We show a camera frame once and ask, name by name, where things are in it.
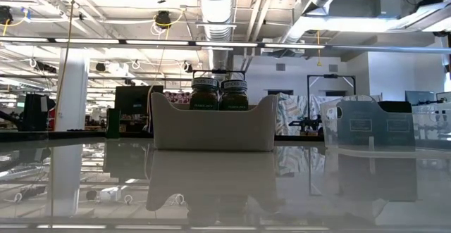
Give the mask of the green-lidded spice jar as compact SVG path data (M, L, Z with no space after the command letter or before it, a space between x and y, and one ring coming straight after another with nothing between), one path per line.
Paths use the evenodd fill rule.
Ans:
M218 80L210 77L196 77L192 80L190 110L218 110Z
M247 111L249 99L247 82L244 80L225 80L221 83L220 111Z

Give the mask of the white plastic bin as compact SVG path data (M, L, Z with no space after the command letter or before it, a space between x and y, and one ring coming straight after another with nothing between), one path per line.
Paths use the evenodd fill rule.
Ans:
M249 111L181 110L153 93L154 147L159 150L272 151L278 98L265 96Z

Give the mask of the leaf patterned cloth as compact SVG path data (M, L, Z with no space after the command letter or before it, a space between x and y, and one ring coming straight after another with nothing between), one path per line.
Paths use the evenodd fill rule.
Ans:
M300 121L308 116L307 97L279 93L276 114L276 135L299 136L301 127L289 126L292 121Z

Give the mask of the black background robot gripper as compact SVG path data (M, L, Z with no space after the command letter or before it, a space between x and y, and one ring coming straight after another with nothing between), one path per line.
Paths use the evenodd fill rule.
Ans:
M289 127L300 127L299 135L305 137L322 137L323 126L320 115L315 119L305 118L303 120L293 120L288 124Z

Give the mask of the large black monitor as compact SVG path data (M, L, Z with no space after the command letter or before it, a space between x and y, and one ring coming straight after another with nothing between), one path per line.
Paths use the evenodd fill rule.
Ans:
M153 133L153 93L163 93L163 86L116 87L115 108L120 111L119 132Z

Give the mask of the linear ceiling light strip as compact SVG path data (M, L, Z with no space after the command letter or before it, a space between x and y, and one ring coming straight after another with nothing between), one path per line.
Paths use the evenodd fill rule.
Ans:
M264 42L198 42L180 40L153 39L88 39L88 38L45 38L45 37L5 37L0 36L1 43L34 44L43 46L80 46L127 49L150 49L163 47L169 49L202 49L230 50L234 48L289 49L289 50L321 50L321 51L367 51L394 53L430 53L451 54L451 48L433 48L416 46L367 46L367 45L333 45L333 44L285 44Z

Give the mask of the clear plastic bin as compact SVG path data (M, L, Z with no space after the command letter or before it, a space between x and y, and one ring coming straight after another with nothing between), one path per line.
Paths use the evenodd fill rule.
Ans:
M378 141L380 120L383 110L378 106L375 115L374 135L369 137L367 145L339 145L337 138L337 120L339 111L337 104L344 100L364 100L372 96L346 96L321 104L321 119L323 123L324 141L327 148L350 149L355 151L399 151L408 152L417 149L438 149L451 151L451 103L437 103L422 106L412 106L414 126L414 146L381 146Z

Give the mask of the white square pillar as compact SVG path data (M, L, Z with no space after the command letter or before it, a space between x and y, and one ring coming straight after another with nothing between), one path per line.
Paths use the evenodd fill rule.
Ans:
M55 131L82 130L85 127L89 65L86 49L61 48Z

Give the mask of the small black monitor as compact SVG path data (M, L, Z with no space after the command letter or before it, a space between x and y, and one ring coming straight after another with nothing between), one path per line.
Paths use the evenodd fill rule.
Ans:
M47 95L27 94L21 130L26 132L46 131L49 113L55 105L55 101Z

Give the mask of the blue-screen monitor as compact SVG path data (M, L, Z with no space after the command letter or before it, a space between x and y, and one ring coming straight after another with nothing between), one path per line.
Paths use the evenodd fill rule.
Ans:
M415 106L427 101L434 101L435 93L430 91L406 91L404 97L405 101Z

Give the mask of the silver ribbed ventilation duct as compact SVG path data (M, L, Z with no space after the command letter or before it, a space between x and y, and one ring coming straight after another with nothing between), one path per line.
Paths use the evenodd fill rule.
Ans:
M230 42L232 41L233 28L229 26L233 21L234 0L200 0L203 22L214 25L204 26L204 34L207 41ZM229 51L208 50L210 70L231 70L228 63ZM226 80L226 74L208 75L222 82Z

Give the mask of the tall black gantry frame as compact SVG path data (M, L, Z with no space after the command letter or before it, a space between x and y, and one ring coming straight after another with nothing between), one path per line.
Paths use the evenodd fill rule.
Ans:
M342 78L349 86L353 88L353 94L357 94L356 88L356 77L354 75L337 75L337 74L324 74L324 75L307 75L307 124L311 128L311 132L309 134L316 133L317 137L323 137L323 128L320 126L322 123L321 116L317 115L315 120L311 119L311 97L310 97L310 88L315 82L310 82L310 79L314 77L315 80L320 77L324 79L338 79Z

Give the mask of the black aluminium table frame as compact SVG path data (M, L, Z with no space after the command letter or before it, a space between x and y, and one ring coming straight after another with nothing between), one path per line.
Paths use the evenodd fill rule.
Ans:
M0 142L36 141L46 139L78 139L78 138L106 138L105 132L75 131L75 132L0 132ZM323 137L275 135L275 141L319 141Z

